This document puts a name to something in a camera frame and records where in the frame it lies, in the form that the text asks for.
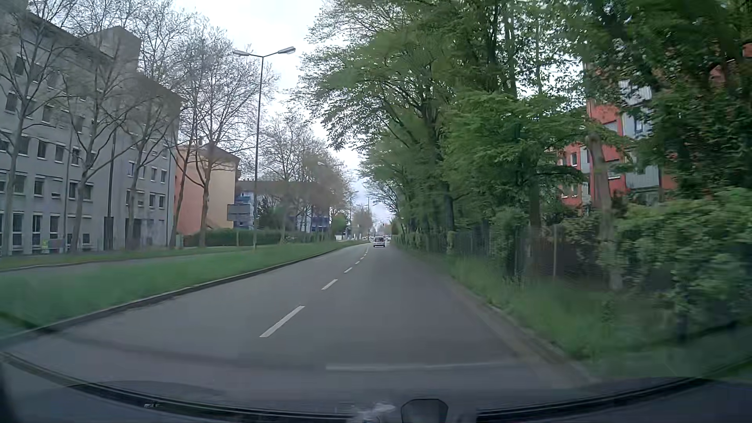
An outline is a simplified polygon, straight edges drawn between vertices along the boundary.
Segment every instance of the building facade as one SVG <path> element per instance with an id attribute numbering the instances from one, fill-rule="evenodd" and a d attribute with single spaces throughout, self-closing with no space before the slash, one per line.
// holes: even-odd
<path id="1" fill-rule="evenodd" d="M 176 215 L 183 172 L 186 176 L 183 184 L 183 201 L 180 204 L 180 214 L 177 216 L 177 232 L 182 235 L 192 235 L 201 229 L 204 184 L 206 169 L 209 166 L 211 166 L 211 178 L 209 178 L 206 214 L 207 227 L 210 229 L 233 227 L 233 222 L 227 220 L 227 205 L 235 202 L 235 182 L 238 180 L 240 157 L 215 147 L 214 158 L 209 160 L 208 149 L 203 147 L 188 154 L 185 169 L 183 169 L 183 163 L 186 159 L 186 150 L 177 150 L 175 159 L 177 164 L 177 173 L 174 178 L 177 188 L 174 194 Z"/>
<path id="2" fill-rule="evenodd" d="M 64 101 L 57 96 L 56 101 L 49 100 L 29 114 L 21 142 L 14 145 L 11 137 L 19 126 L 20 102 L 13 87 L 5 78 L 0 78 L 0 131 L 3 132 L 0 134 L 0 216 L 12 220 L 13 232 L 12 245 L 0 248 L 10 247 L 14 254 L 64 251 L 73 237 L 79 196 L 83 199 L 79 249 L 124 248 L 129 206 L 135 208 L 137 243 L 166 245 L 173 218 L 175 166 L 169 149 L 174 144 L 174 133 L 155 141 L 149 150 L 148 163 L 136 172 L 138 150 L 132 147 L 133 134 L 121 128 L 101 133 L 92 128 L 93 96 L 87 93 L 100 89 L 89 87 L 84 81 L 91 79 L 92 61 L 107 63 L 117 66 L 120 74 L 128 75 L 130 86 L 123 87 L 124 90 L 133 90 L 134 85 L 144 86 L 144 90 L 161 89 L 166 91 L 167 101 L 177 105 L 177 110 L 179 97 L 138 73 L 141 40 L 125 29 L 115 27 L 76 38 L 33 15 L 29 21 L 44 26 L 50 43 L 60 45 L 63 40 L 71 46 L 59 55 L 59 60 L 65 63 L 42 59 L 47 60 L 47 71 L 38 81 L 31 81 L 30 86 L 35 88 L 33 92 L 42 93 L 38 101 L 44 102 L 45 98 L 52 97 L 48 93 L 61 91 L 61 81 L 66 81 L 67 93 Z M 94 43 L 94 40 L 106 42 Z M 19 40 L 3 47 L 7 48 L 5 56 L 16 60 L 11 69 L 14 75 L 8 76 L 19 83 L 29 84 L 27 80 L 32 73 L 24 68 L 29 61 L 22 52 L 30 49 L 21 49 L 20 43 Z M 77 90 L 68 81 L 78 81 Z M 139 125 L 134 121 L 121 127 L 129 126 Z M 94 151 L 82 151 L 91 139 L 94 140 Z M 11 148 L 18 151 L 13 186 L 6 183 Z M 86 166 L 84 160 L 89 160 L 91 165 Z M 85 167 L 93 174 L 84 182 L 85 187 L 79 189 Z M 128 205 L 126 194 L 133 178 L 137 181 L 136 201 L 134 205 Z M 8 195 L 14 196 L 13 210 L 4 210 L 5 196 Z"/>

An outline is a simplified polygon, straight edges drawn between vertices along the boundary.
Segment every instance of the road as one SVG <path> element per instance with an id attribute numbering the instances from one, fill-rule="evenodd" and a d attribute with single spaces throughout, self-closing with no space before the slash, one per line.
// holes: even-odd
<path id="1" fill-rule="evenodd" d="M 344 248 L 8 351 L 91 382 L 318 411 L 324 400 L 458 392 L 498 405 L 499 390 L 573 383 L 448 276 L 391 245 Z M 14 378 L 18 394 L 38 389 Z"/>

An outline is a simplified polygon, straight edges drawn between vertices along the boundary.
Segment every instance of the street lamp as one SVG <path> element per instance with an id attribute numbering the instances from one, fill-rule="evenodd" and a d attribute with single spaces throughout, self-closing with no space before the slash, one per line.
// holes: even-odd
<path id="1" fill-rule="evenodd" d="M 274 53 L 269 53 L 265 56 L 248 53 L 247 51 L 243 50 L 232 51 L 232 54 L 235 54 L 236 56 L 253 56 L 261 58 L 261 78 L 259 79 L 259 108 L 256 110 L 256 158 L 253 165 L 253 250 L 256 250 L 256 233 L 258 233 L 259 231 L 259 228 L 256 225 L 256 220 L 259 214 L 256 210 L 259 208 L 259 133 L 261 127 L 261 93 L 263 92 L 262 87 L 264 84 L 264 58 L 274 56 L 275 54 L 292 53 L 295 53 L 294 47 L 283 48 L 282 50 L 275 51 Z"/>

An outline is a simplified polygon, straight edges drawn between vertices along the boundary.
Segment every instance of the sign board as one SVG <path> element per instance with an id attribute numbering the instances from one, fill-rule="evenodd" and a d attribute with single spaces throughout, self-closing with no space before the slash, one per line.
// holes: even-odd
<path id="1" fill-rule="evenodd" d="M 248 222 L 253 221 L 253 206 L 250 204 L 228 204 L 227 220 L 231 222 Z"/>

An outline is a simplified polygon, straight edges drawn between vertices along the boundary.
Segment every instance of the shrub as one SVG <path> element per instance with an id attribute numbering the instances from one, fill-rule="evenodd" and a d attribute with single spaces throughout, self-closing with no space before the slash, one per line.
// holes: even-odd
<path id="1" fill-rule="evenodd" d="M 693 325 L 701 330 L 752 317 L 752 191 L 632 205 L 617 222 L 616 243 L 618 265 L 636 288 L 668 268 L 671 281 L 659 298 L 680 339 Z"/>
<path id="2" fill-rule="evenodd" d="M 259 230 L 256 232 L 256 244 L 257 245 L 271 245 L 277 244 L 280 241 L 279 230 Z M 240 246 L 253 245 L 253 231 L 252 230 L 236 230 L 231 228 L 221 228 L 206 231 L 206 246 L 207 247 L 229 247 L 235 245 L 235 237 L 238 237 Z M 285 232 L 285 242 L 314 242 L 316 241 L 316 233 L 306 232 Z M 185 247 L 197 247 L 199 245 L 199 234 L 194 233 L 192 235 L 185 236 L 183 238 L 183 246 Z"/>

